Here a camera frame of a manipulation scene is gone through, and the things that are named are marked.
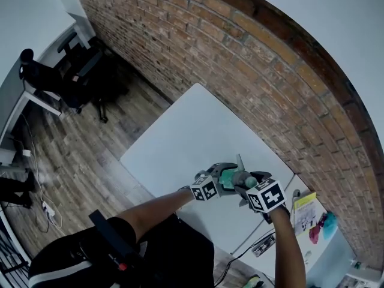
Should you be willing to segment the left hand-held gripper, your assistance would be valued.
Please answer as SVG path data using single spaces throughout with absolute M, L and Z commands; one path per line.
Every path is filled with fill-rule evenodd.
M 223 173 L 233 172 L 237 168 L 235 163 L 215 163 L 207 170 L 198 172 L 190 185 L 195 200 L 205 202 L 232 194 L 233 188 L 224 186 Z

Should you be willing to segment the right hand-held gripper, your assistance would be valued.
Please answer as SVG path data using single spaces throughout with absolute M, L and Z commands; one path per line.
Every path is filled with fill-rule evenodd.
M 276 208 L 281 208 L 290 217 L 285 191 L 269 172 L 250 172 L 249 176 L 238 180 L 235 192 L 242 197 L 240 206 L 247 205 L 255 213 L 261 213 L 267 223 L 272 223 L 270 212 Z

